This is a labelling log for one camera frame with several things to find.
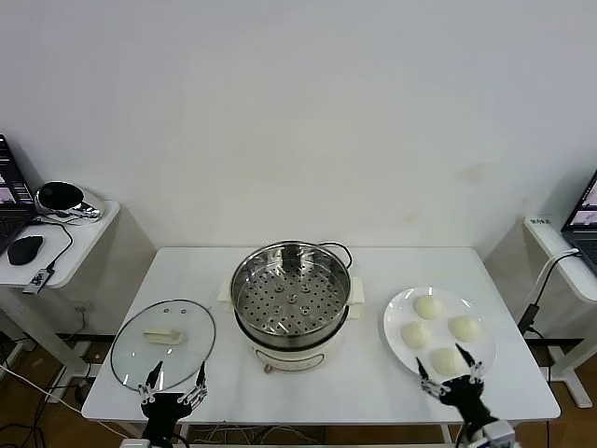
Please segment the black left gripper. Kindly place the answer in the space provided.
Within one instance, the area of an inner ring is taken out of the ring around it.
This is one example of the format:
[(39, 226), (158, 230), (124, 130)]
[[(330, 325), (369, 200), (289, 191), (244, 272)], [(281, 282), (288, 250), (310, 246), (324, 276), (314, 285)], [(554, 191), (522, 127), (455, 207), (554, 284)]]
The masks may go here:
[(151, 447), (171, 447), (171, 438), (178, 421), (192, 413), (191, 405), (199, 405), (207, 396), (205, 361), (201, 363), (195, 385), (183, 393), (155, 393), (163, 362), (149, 372), (146, 380), (137, 386), (141, 397), (141, 410), (147, 418), (143, 438)]

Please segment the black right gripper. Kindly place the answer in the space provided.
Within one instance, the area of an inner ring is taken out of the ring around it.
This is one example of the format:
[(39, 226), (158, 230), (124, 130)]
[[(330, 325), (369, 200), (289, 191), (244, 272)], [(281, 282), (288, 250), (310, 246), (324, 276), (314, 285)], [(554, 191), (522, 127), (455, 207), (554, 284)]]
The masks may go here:
[(484, 391), (483, 375), (485, 365), (476, 361), (460, 344), (456, 349), (468, 367), (468, 373), (442, 384), (431, 379), (421, 360), (416, 357), (420, 385), (426, 394), (439, 398), (440, 402), (455, 407), (468, 424), (469, 430), (476, 432), (495, 421), (489, 409), (483, 404), (481, 395)]

